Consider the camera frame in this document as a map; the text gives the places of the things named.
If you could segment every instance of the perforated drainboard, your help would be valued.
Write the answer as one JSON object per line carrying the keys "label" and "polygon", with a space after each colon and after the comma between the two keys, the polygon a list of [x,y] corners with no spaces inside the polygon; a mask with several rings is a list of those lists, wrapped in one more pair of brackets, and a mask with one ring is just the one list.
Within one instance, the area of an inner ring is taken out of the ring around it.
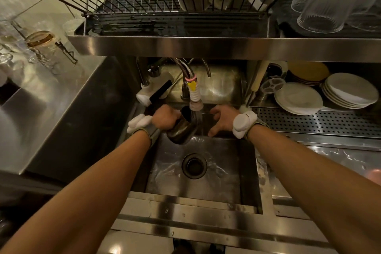
{"label": "perforated drainboard", "polygon": [[279,108],[254,108],[258,117],[278,132],[380,138],[377,113],[319,111],[297,116]]}

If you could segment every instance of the person's left hand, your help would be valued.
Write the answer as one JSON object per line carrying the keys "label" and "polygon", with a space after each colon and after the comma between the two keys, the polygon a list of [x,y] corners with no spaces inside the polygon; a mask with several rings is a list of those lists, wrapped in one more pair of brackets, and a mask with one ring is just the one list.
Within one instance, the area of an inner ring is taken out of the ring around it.
{"label": "person's left hand", "polygon": [[152,116],[152,124],[160,130],[170,130],[180,118],[181,112],[169,105],[162,105]]}

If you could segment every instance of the forearm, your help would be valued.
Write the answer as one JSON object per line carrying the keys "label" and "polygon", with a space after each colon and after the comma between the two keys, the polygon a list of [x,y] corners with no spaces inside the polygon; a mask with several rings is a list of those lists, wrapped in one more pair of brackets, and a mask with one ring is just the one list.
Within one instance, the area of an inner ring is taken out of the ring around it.
{"label": "forearm", "polygon": [[[46,203],[3,247],[2,254],[96,252],[123,207],[149,147],[147,133],[136,132]],[[78,242],[81,237],[86,237],[85,244]]]}
{"label": "forearm", "polygon": [[337,250],[357,253],[369,247],[372,253],[380,247],[379,185],[266,127],[255,125],[248,137]]}

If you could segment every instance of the floor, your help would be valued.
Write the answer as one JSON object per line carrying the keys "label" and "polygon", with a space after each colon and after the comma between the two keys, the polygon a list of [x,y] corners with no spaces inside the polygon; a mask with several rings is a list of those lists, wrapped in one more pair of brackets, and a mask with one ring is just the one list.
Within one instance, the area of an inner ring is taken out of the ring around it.
{"label": "floor", "polygon": [[[172,251],[173,239],[171,238],[110,230],[103,239],[97,254],[171,254]],[[234,247],[226,247],[225,254],[265,253]]]}

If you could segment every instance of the sink drain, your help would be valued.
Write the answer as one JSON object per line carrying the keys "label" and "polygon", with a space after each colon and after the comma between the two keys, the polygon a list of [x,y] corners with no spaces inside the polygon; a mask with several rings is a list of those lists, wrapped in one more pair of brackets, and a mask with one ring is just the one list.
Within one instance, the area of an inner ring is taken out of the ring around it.
{"label": "sink drain", "polygon": [[207,171],[207,161],[199,154],[189,154],[181,165],[185,176],[190,179],[200,179]]}

